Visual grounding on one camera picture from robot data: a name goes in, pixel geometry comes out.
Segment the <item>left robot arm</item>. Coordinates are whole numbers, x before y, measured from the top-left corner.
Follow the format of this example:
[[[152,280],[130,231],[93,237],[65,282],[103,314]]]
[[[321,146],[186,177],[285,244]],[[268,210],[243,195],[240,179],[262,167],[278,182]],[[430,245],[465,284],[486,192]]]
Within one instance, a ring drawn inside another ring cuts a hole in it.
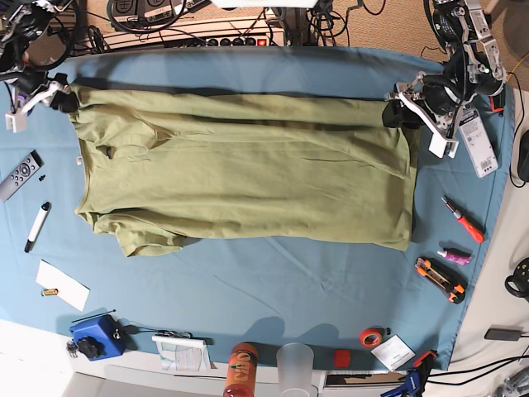
[[[391,128],[424,125],[451,139],[464,106],[477,94],[500,94],[507,72],[478,1],[425,1],[423,6],[449,59],[439,74],[421,71],[411,83],[395,84],[382,120]]]

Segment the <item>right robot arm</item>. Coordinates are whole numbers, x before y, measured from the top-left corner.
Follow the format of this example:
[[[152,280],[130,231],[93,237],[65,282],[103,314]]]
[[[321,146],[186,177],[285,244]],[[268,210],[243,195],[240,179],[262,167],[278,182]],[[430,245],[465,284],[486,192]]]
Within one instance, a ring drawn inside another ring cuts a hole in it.
[[[1,38],[1,80],[12,87],[12,109],[5,116],[7,129],[21,132],[29,112],[38,103],[69,116],[78,130],[111,131],[130,126],[147,126],[156,120],[220,120],[278,122],[293,120],[294,111],[315,108],[329,115],[345,103],[337,99],[289,99],[282,94],[202,93],[170,95],[139,88],[100,89],[71,84],[65,74],[49,76],[50,69],[64,62],[75,44],[78,33],[69,33],[69,42],[62,56],[49,65],[28,65],[23,53],[38,39],[55,15],[54,9],[43,8],[37,1],[15,3]]]

